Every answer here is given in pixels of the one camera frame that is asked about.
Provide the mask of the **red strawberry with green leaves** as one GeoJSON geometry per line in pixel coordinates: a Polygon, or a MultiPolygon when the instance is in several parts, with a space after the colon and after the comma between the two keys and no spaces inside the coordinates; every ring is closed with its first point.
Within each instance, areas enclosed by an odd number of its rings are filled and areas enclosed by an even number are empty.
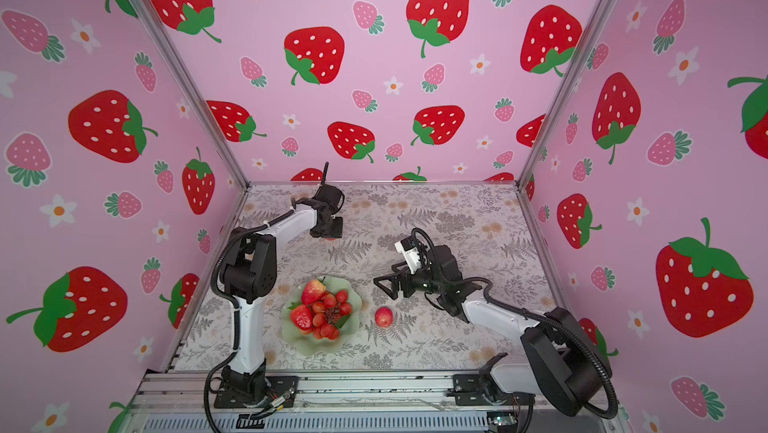
{"type": "Polygon", "coordinates": [[[313,316],[311,308],[305,304],[299,304],[293,308],[290,312],[291,322],[299,329],[302,334],[309,334],[312,332],[313,316]]]}

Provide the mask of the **red yellow apple with stem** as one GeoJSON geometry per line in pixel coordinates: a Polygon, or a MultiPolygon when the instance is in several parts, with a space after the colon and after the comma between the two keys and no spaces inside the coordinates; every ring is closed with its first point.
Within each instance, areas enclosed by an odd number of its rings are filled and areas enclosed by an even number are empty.
{"type": "Polygon", "coordinates": [[[326,295],[327,287],[319,279],[310,280],[301,295],[301,302],[304,305],[311,306],[314,303],[321,301],[326,295]]]}

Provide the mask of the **small red peach front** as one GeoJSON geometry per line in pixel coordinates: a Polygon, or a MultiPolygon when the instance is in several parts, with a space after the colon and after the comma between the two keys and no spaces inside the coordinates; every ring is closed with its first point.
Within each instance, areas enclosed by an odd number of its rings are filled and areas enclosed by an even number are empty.
{"type": "Polygon", "coordinates": [[[380,328],[389,328],[394,322],[394,314],[389,307],[380,307],[375,313],[375,323],[380,328]]]}

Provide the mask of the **red cherry bunch with leaf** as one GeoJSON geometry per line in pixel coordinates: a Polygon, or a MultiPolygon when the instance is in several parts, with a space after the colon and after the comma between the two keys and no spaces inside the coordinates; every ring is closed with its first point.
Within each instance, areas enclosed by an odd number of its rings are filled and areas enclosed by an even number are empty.
{"type": "Polygon", "coordinates": [[[310,306],[313,316],[313,336],[318,339],[335,341],[340,336],[341,328],[354,312],[349,302],[349,292],[346,289],[336,293],[326,292],[321,301],[310,306]]]}

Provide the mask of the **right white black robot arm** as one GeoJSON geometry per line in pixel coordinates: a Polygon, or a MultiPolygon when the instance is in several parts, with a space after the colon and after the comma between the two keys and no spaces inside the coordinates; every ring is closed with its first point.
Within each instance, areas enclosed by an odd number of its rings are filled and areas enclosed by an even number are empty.
{"type": "Polygon", "coordinates": [[[609,362],[568,310],[538,313],[493,297],[491,280],[464,276],[451,249],[435,244],[421,228],[413,228],[395,248],[402,261],[373,280],[387,296],[435,295],[432,307],[522,347],[526,365],[506,362],[503,353],[494,356],[479,369],[470,394],[489,404],[541,396],[569,417],[581,410],[606,420],[618,415],[609,362]]]}

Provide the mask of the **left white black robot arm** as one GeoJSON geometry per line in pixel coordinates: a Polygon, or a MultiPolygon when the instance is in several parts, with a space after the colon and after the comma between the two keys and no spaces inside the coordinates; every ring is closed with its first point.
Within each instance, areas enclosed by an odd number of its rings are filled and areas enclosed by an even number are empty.
{"type": "Polygon", "coordinates": [[[277,411],[270,403],[264,356],[264,301],[278,276],[279,253],[295,237],[307,232],[315,238],[339,238],[343,218],[338,215],[345,195],[321,182],[311,197],[293,200],[287,212],[251,227],[237,227],[216,260],[210,277],[212,293],[232,306],[230,354],[212,367],[204,383],[203,408],[208,426],[220,430],[213,417],[211,397],[232,394],[259,409],[258,419],[277,411]]]}

